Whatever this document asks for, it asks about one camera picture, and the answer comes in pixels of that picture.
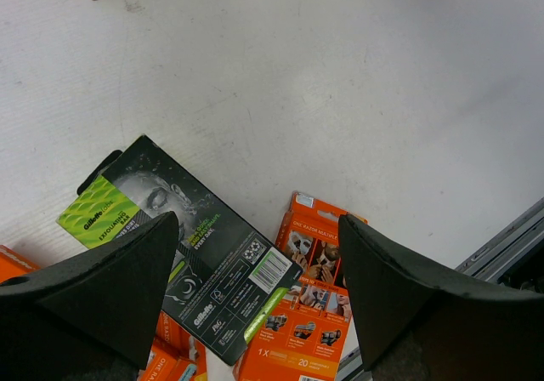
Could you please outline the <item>black green Gillette box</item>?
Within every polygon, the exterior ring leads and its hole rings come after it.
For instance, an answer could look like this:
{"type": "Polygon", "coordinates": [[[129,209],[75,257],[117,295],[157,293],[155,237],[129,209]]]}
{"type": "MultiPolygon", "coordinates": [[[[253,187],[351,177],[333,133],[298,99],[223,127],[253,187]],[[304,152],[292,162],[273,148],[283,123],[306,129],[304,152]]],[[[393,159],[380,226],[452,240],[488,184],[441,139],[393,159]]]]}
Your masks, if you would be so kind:
{"type": "Polygon", "coordinates": [[[149,137],[101,165],[58,222],[95,248],[163,213],[178,221],[163,311],[233,366],[301,267],[149,137]]]}

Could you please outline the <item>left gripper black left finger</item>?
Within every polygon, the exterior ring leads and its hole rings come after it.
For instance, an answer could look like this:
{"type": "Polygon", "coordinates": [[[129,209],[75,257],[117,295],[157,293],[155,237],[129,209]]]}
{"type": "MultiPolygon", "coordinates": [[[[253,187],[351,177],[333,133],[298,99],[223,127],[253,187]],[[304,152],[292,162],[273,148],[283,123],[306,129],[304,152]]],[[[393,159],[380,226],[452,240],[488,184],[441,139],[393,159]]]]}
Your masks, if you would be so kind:
{"type": "Polygon", "coordinates": [[[144,370],[177,247],[166,212],[1,284],[3,380],[135,380],[144,370]]]}

